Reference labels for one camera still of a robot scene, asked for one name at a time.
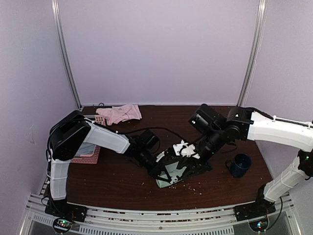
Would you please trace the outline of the green towel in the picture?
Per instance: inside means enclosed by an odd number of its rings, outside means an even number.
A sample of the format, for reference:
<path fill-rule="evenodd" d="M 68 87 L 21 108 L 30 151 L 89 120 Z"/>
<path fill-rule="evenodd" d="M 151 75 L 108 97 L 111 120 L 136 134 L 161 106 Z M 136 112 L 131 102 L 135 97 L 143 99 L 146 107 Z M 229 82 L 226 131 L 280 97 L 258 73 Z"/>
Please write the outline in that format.
<path fill-rule="evenodd" d="M 178 163 L 172 163 L 165 166 L 166 171 L 162 172 L 159 179 L 156 179 L 156 184 L 159 188 L 170 187 L 182 180 L 182 175 L 186 167 L 177 168 Z"/>

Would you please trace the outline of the pink plastic basket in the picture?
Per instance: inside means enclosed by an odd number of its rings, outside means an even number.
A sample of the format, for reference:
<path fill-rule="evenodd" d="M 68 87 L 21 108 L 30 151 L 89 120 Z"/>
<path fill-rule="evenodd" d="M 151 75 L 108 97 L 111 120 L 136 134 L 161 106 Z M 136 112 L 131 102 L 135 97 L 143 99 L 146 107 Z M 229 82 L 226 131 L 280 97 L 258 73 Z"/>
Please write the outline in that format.
<path fill-rule="evenodd" d="M 83 143 L 71 162 L 76 164 L 94 165 L 98 161 L 100 148 L 100 146 L 94 144 Z"/>

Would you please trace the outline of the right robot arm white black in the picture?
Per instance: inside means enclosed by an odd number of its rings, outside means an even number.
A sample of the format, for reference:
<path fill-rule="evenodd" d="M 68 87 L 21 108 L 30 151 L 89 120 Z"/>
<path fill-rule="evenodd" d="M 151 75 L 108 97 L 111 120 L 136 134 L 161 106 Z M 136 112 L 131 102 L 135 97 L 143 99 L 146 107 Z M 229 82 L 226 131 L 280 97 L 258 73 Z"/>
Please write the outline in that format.
<path fill-rule="evenodd" d="M 269 141 L 299 149 L 293 162 L 274 180 L 259 188 L 251 212 L 261 216 L 284 193 L 301 180 L 313 176 L 313 124 L 277 118 L 256 108 L 234 107 L 226 117 L 202 104 L 189 123 L 201 134 L 199 144 L 181 142 L 174 145 L 177 156 L 183 157 L 180 167 L 186 168 L 181 179 L 197 174 L 207 161 L 225 144 L 235 140 Z"/>

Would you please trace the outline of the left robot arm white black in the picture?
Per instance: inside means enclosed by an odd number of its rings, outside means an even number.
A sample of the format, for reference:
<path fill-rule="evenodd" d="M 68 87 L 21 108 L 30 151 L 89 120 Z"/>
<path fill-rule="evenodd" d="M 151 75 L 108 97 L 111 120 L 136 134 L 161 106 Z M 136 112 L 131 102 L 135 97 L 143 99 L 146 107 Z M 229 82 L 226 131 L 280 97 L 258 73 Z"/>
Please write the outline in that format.
<path fill-rule="evenodd" d="M 171 176 L 150 149 L 159 142 L 151 128 L 120 133 L 87 119 L 77 110 L 71 112 L 49 131 L 47 140 L 47 175 L 50 178 L 51 209 L 59 216 L 70 213 L 67 203 L 67 175 L 71 160 L 84 144 L 100 146 L 136 160 L 148 174 L 160 181 L 171 182 Z"/>

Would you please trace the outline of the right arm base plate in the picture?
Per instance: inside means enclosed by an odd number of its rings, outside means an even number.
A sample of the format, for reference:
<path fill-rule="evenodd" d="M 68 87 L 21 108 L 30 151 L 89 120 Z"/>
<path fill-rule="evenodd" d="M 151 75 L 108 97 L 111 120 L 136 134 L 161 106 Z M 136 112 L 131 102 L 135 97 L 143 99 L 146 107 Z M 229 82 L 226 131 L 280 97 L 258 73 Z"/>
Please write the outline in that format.
<path fill-rule="evenodd" d="M 265 205 L 252 202 L 234 207 L 234 213 L 238 222 L 258 217 L 266 217 L 268 214 L 274 212 L 276 212 L 276 207 L 271 203 Z"/>

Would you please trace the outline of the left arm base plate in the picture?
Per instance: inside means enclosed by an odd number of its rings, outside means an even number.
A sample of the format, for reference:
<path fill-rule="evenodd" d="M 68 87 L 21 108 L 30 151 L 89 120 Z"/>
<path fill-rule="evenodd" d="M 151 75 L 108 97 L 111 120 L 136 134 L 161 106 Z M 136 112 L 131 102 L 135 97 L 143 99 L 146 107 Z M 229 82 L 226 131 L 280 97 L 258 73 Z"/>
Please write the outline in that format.
<path fill-rule="evenodd" d="M 48 205 L 45 208 L 45 213 L 54 217 L 64 218 L 68 221 L 85 222 L 87 215 L 87 207 L 73 204 L 64 205 Z"/>

